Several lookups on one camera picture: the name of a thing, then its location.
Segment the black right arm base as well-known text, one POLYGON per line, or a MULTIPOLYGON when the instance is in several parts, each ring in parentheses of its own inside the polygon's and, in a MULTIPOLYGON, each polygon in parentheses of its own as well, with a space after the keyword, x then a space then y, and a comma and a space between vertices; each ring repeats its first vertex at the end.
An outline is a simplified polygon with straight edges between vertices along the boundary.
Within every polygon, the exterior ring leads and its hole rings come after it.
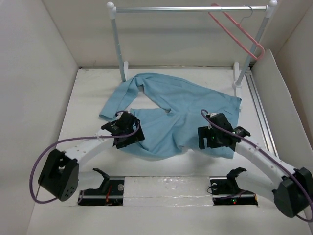
POLYGON ((209 177, 210 185, 206 191, 212 196, 214 206, 258 205, 256 194, 240 189, 235 181, 236 177, 243 172, 246 172, 246 169, 238 167, 226 176, 209 177))

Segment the aluminium side rail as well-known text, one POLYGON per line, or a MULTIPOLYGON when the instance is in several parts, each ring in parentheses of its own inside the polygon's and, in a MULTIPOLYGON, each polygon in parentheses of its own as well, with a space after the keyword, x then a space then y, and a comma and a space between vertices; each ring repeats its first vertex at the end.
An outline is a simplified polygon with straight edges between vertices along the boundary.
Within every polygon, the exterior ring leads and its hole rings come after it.
POLYGON ((265 110, 263 108, 261 98, 259 96, 257 86, 254 81, 252 70, 250 67, 247 69, 245 76, 246 76, 247 85, 249 87, 250 95, 251 95, 251 98, 252 98, 252 101, 256 110, 258 122, 260 124, 262 138, 263 138, 265 147, 267 148, 269 152, 274 154, 276 157, 279 157, 277 149, 276 149, 276 145, 274 142, 274 138, 273 138, 266 114, 265 114, 265 110))

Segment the pink clothes hanger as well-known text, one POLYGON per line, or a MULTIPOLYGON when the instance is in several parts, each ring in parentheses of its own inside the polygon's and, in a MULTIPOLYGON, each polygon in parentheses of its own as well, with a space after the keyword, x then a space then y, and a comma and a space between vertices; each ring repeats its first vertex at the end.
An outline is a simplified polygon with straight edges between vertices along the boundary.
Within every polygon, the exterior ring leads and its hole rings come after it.
POLYGON ((254 46, 258 47, 261 50, 261 54, 258 57, 255 56, 253 52, 250 52, 242 43, 240 43, 239 40, 211 12, 208 12, 208 15, 242 50, 244 50, 254 60, 256 61, 260 60, 265 53, 264 47, 261 44, 259 44, 247 31, 245 31, 242 28, 241 23, 235 21, 228 13, 223 12, 223 14, 252 42, 254 46))

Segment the light blue trousers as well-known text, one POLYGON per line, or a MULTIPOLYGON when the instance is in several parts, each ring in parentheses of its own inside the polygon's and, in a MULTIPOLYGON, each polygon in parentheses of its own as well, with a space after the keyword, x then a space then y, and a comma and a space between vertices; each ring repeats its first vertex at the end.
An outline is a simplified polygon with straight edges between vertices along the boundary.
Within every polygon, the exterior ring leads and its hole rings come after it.
POLYGON ((124 152, 164 159, 186 149, 198 151, 198 128, 208 125, 201 115, 202 109, 223 113, 232 126, 238 124, 240 98, 158 73, 140 73, 122 83, 99 116, 113 121, 118 111, 125 110, 136 99, 140 88, 158 107, 130 110, 140 120, 145 139, 122 148, 124 152))

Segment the white metal clothes rack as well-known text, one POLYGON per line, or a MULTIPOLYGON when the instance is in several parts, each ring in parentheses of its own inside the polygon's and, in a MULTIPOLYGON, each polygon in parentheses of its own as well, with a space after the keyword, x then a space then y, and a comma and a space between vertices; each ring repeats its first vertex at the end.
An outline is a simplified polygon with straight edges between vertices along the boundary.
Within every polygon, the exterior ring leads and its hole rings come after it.
MULTIPOLYGON (((232 11, 249 11, 251 14, 254 12, 264 12, 265 16, 261 22, 259 30, 255 37, 253 37, 259 44, 262 38, 262 35, 266 29, 266 26, 273 15, 276 7, 278 6, 278 1, 270 0, 268 5, 266 6, 219 6, 217 4, 212 4, 211 6, 192 6, 192 7, 116 7, 113 2, 107 2, 106 8, 108 10, 113 38, 114 38, 114 45, 115 51, 118 61, 118 68, 120 72, 121 81, 125 82, 128 78, 128 70, 129 70, 129 62, 124 61, 122 58, 121 46, 118 37, 118 30, 116 24, 116 16, 117 14, 124 14, 124 13, 180 13, 180 12, 232 12, 232 11)), ((250 52, 253 52, 255 56, 259 56, 261 54, 261 50, 252 45, 250 52)), ((249 64, 253 58, 247 54, 245 63, 242 68, 239 68, 239 63, 235 62, 233 64, 233 84, 232 88, 234 90, 234 94, 236 97, 242 97, 242 80, 246 74, 246 71, 249 67, 249 64)))

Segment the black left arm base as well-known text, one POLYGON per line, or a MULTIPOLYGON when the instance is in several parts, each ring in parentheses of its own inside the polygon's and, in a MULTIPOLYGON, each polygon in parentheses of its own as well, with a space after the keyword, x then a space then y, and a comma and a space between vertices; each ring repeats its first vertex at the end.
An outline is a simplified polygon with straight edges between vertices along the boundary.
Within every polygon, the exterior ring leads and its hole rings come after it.
POLYGON ((125 177, 109 176, 104 171, 93 168, 79 174, 79 206, 122 206, 125 177))

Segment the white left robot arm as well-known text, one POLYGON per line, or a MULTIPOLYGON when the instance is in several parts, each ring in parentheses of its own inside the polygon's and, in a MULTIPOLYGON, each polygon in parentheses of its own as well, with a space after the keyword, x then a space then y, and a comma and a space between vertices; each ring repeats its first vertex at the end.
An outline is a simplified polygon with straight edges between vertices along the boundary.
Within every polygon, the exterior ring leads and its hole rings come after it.
POLYGON ((145 139, 139 118, 127 111, 119 111, 115 116, 116 120, 104 124, 92 136, 60 140, 43 151, 41 155, 47 155, 47 159, 38 184, 53 198, 47 201, 34 198, 36 203, 68 200, 78 189, 83 165, 106 149, 121 149, 145 139))

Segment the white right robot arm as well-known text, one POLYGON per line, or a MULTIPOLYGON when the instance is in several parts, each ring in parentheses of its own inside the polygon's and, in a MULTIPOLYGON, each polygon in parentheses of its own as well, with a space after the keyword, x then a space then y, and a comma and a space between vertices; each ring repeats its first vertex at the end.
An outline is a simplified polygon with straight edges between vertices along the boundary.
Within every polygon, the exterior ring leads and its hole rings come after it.
POLYGON ((208 122, 207 126, 198 128, 201 150, 228 147, 266 175, 266 178, 258 177, 243 167, 233 169, 226 176, 230 192, 254 192, 273 202, 289 218, 298 217, 307 207, 312 208, 313 177, 309 170, 298 169, 254 143, 250 132, 240 126, 232 127, 223 113, 202 109, 201 115, 208 122))

